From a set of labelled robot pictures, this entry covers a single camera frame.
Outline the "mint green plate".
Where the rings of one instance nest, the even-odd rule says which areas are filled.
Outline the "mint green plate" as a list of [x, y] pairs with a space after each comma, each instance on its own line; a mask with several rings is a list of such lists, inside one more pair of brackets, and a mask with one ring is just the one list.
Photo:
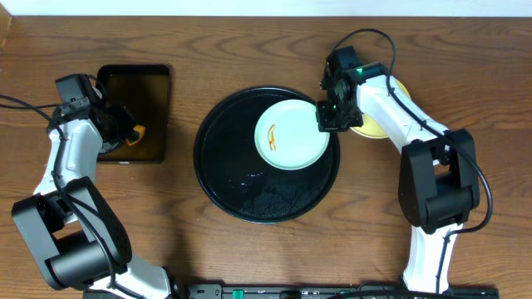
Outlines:
[[318, 129], [316, 106], [305, 100], [282, 100], [257, 121], [254, 144], [261, 158], [277, 169], [298, 170], [318, 161], [330, 134]]

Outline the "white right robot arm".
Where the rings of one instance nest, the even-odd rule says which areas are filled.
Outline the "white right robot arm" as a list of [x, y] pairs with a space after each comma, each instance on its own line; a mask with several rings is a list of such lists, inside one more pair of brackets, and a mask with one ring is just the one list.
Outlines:
[[411, 225], [402, 280], [410, 291], [447, 292], [452, 248], [480, 203], [472, 136], [433, 120], [379, 62], [329, 62], [321, 87], [328, 96], [317, 104], [321, 131], [363, 127], [368, 116], [398, 149], [398, 200]]

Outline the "orange green scrub sponge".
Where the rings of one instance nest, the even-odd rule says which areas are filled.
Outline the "orange green scrub sponge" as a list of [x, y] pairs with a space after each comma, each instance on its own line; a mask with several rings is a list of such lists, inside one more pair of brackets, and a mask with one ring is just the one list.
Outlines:
[[145, 127], [142, 125], [135, 125], [133, 129], [126, 136], [126, 143], [128, 146], [138, 144], [145, 135]]

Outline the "yellow plate with stain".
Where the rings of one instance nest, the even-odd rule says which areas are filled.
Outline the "yellow plate with stain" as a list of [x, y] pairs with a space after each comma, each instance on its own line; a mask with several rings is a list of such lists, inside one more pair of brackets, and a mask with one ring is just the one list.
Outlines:
[[357, 87], [356, 97], [363, 125], [355, 131], [360, 135], [384, 139], [399, 134], [411, 124], [411, 117], [390, 94], [385, 75], [367, 79]]

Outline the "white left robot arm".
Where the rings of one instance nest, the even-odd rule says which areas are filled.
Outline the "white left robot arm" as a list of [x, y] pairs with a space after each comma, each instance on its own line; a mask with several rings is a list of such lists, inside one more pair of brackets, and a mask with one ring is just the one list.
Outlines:
[[123, 107], [87, 100], [59, 105], [49, 122], [45, 174], [33, 195], [12, 207], [13, 221], [42, 276], [85, 298], [176, 298], [163, 267], [135, 255], [126, 230], [94, 184], [109, 141], [134, 143], [140, 127]]

